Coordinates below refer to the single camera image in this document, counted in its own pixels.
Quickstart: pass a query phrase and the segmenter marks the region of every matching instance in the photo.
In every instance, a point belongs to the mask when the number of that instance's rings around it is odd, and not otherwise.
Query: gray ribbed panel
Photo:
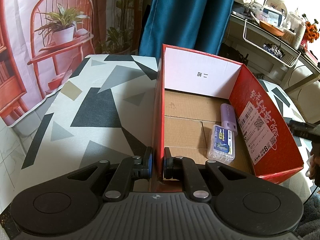
[[[21,233],[16,240],[49,237]],[[184,193],[132,192],[117,203],[106,203],[97,217],[79,231],[51,240],[254,240],[222,224],[207,204],[188,200]],[[292,233],[270,237],[296,240]]]

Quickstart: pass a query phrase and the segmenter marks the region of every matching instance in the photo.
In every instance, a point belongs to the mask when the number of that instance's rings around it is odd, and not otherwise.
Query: orange dish
[[[260,21],[261,28],[265,29],[267,32],[270,32],[271,34],[282,37],[284,35],[284,32],[279,30],[277,27],[274,27],[273,25],[266,23],[264,21]]]

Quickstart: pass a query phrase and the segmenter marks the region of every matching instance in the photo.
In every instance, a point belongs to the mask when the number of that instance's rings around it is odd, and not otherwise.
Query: white flower pot
[[[52,37],[56,45],[60,45],[60,44],[72,41],[74,28],[75,27],[72,26],[65,30],[52,33]]]

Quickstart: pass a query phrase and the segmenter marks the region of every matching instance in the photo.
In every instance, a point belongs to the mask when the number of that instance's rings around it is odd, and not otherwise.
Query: blue label
[[[228,137],[229,134],[227,129],[223,129],[222,127],[216,126],[214,131],[213,148],[221,152],[229,153],[230,146],[228,144]]]

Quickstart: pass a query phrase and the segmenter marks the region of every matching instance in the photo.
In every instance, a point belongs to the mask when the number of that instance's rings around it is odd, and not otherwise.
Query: geometric patterned tablecloth
[[[15,195],[98,160],[119,163],[151,145],[157,62],[88,55],[46,112]]]

